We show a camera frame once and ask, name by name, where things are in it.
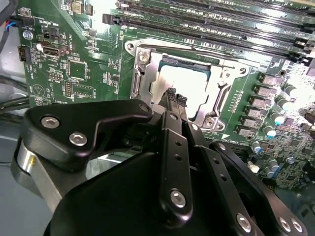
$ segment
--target motherboard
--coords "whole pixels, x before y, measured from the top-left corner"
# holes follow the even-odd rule
[[[315,182],[315,2],[20,0],[32,106],[141,99],[168,88],[208,141],[280,188]]]

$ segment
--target metal cylinder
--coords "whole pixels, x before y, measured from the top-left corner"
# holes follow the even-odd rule
[[[276,131],[273,129],[273,127],[271,126],[266,126],[264,129],[263,129],[264,133],[267,135],[268,138],[273,138],[276,136]]]
[[[274,112],[270,115],[270,118],[274,121],[275,124],[281,125],[284,123],[285,118],[279,113],[279,112]]]
[[[274,174],[275,174],[275,172],[273,172],[273,171],[270,169],[270,167],[266,167],[266,168],[265,168],[265,172],[266,172],[266,175],[267,175],[268,178],[272,178],[272,177],[274,176]]]
[[[252,143],[252,149],[254,150],[254,152],[256,153],[260,153],[262,151],[262,148],[259,144],[259,142],[255,141]]]
[[[299,91],[293,85],[288,85],[285,87],[284,92],[292,98],[297,98]]]
[[[288,100],[282,98],[277,102],[278,106],[281,107],[284,111],[291,111],[293,104],[290,103]]]
[[[268,165],[269,165],[271,171],[273,171],[273,172],[276,172],[278,169],[280,169],[280,166],[276,160],[269,161]]]

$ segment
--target black connector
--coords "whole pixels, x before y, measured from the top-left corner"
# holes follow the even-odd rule
[[[18,28],[35,25],[35,20],[33,17],[11,16],[9,21],[15,22],[14,27]]]

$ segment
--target screw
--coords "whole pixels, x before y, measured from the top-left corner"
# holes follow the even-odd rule
[[[237,219],[238,224],[242,227],[242,229],[245,232],[249,233],[250,231],[252,231],[252,226],[251,226],[250,222],[248,221],[248,219],[246,219],[245,216],[238,213],[236,216],[236,219]]]
[[[26,40],[32,40],[33,39],[33,33],[31,31],[29,31],[29,30],[23,31],[22,36]]]
[[[87,137],[79,132],[72,133],[69,137],[69,140],[72,144],[79,147],[84,146],[88,142]]]
[[[177,190],[171,192],[171,200],[175,206],[183,208],[186,205],[186,199],[183,194]]]
[[[149,109],[148,109],[146,106],[143,106],[143,105],[140,105],[140,109],[141,109],[142,111],[145,111],[145,112],[148,112],[148,111],[149,111]]]
[[[286,231],[291,232],[291,227],[289,226],[289,224],[282,217],[279,217],[279,221],[280,221],[280,224],[282,225],[282,227]]]
[[[192,126],[192,128],[194,129],[194,130],[198,130],[198,126],[197,125],[195,125],[195,124],[191,124],[191,126]]]
[[[149,61],[150,59],[150,55],[146,52],[140,52],[139,55],[138,55],[138,58],[139,58],[139,61],[142,63],[142,64],[145,64]]]
[[[175,116],[174,114],[170,114],[170,117],[171,117],[172,119],[178,119],[177,116]]]
[[[224,146],[223,144],[219,144],[219,147],[220,147],[223,151],[226,150],[226,148],[225,148],[225,146]]]
[[[295,219],[291,219],[292,223],[293,223],[293,226],[295,227],[295,229],[298,231],[298,232],[303,232],[303,229],[302,229],[302,226],[297,223],[297,221]]]
[[[60,122],[54,117],[44,117],[41,119],[41,124],[46,128],[55,129],[60,125]]]

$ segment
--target cpu socket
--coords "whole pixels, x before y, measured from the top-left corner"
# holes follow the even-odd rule
[[[125,49],[135,57],[130,98],[153,106],[168,88],[175,88],[188,99],[188,118],[211,132],[225,130],[220,115],[234,80],[246,77],[255,66],[244,59],[153,38],[128,41]],[[196,55],[211,62],[195,59]]]

